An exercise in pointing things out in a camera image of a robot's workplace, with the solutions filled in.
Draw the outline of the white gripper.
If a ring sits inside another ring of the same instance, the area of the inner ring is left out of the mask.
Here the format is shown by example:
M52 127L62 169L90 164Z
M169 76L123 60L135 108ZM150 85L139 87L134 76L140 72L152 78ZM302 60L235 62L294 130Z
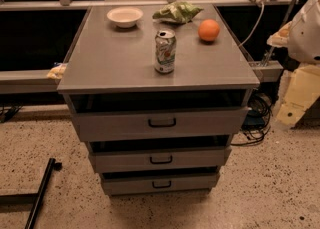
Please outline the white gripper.
M300 66L290 75L276 119L284 125L295 126L320 97L320 67Z

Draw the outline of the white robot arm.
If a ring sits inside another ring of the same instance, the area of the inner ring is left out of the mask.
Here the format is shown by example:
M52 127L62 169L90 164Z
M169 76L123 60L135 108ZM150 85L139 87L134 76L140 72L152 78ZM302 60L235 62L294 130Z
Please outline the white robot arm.
M276 33L267 44L285 47L299 66L289 77L286 91L280 91L276 120L295 126L320 97L320 0L308 0L294 18Z

